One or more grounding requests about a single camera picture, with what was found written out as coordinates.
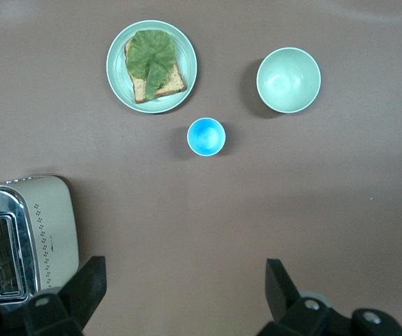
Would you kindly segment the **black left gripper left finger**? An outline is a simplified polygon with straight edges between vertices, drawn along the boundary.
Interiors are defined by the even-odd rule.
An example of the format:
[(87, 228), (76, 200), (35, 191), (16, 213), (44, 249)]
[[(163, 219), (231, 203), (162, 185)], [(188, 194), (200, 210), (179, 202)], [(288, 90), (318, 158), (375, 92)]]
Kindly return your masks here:
[(93, 256), (61, 288), (40, 292), (24, 306), (28, 335), (82, 335), (106, 294), (106, 258)]

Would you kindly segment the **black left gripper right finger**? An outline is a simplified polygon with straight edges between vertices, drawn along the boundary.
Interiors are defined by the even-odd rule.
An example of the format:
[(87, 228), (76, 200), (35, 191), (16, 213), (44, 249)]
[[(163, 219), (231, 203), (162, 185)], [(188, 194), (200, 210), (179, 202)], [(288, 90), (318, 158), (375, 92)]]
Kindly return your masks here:
[(352, 323), (323, 300), (303, 297), (279, 259), (265, 265), (265, 297), (272, 320), (259, 335), (351, 335)]

